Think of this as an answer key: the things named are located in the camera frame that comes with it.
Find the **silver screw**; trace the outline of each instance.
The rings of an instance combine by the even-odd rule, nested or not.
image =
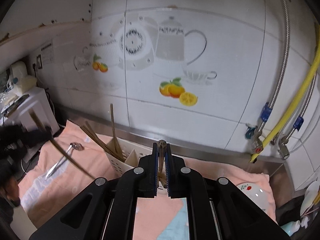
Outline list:
[[[221,185],[227,185],[229,183],[229,180],[227,180],[226,178],[220,178],[218,180],[218,182],[221,184]]]
[[[143,169],[142,167],[137,167],[137,168],[135,168],[135,169],[133,170],[133,172],[134,172],[135,174],[141,174],[141,173],[143,173],[143,171],[144,171],[144,169]]]
[[[188,167],[181,168],[181,172],[184,173],[184,174],[188,174],[188,173],[190,173],[190,171],[191,170]]]
[[[101,186],[105,184],[106,180],[104,178],[97,178],[96,179],[96,185]]]

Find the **lemon slice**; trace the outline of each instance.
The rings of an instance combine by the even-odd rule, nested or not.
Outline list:
[[[179,101],[184,106],[194,106],[198,102],[198,97],[192,93],[184,92],[180,95]]]

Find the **pink cloth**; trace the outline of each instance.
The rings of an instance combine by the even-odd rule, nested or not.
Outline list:
[[[99,136],[105,143],[111,137]],[[103,150],[95,144],[75,124],[67,122],[66,128],[56,138],[57,142],[67,149],[70,142],[79,142],[84,151],[74,150],[72,157],[95,177],[116,178],[116,174]],[[21,204],[33,224],[39,228],[70,200],[87,187],[92,180],[74,167],[67,164],[60,175],[52,181],[43,180],[46,172],[61,158],[61,154],[50,142],[41,148],[38,165],[20,182]],[[206,162],[184,158],[186,166],[200,172],[203,177],[217,179],[225,176],[235,185],[252,182],[258,184],[268,194],[269,207],[267,214],[275,221],[275,201],[269,185],[269,176],[250,174],[229,164]],[[158,195],[154,199],[138,199],[134,225],[135,240],[152,240],[164,231],[172,219],[183,207],[180,199],[170,199],[167,195]]]

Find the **spoon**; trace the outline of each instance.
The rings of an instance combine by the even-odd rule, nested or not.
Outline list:
[[[66,153],[68,154],[71,149],[75,149],[77,151],[82,151],[84,150],[84,147],[81,145],[81,143],[77,143],[77,142],[72,142],[70,143],[70,146],[68,147],[68,149],[66,150]],[[55,173],[55,171],[66,161],[66,158],[64,156],[62,156],[60,158],[60,160],[57,161],[57,163],[55,165],[53,165],[50,170],[47,172],[47,175],[45,176],[45,179],[49,178],[52,174]]]

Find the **white plate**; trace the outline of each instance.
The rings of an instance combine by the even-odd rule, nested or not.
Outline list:
[[[268,196],[259,185],[254,183],[242,183],[237,187],[264,212],[267,211]]]

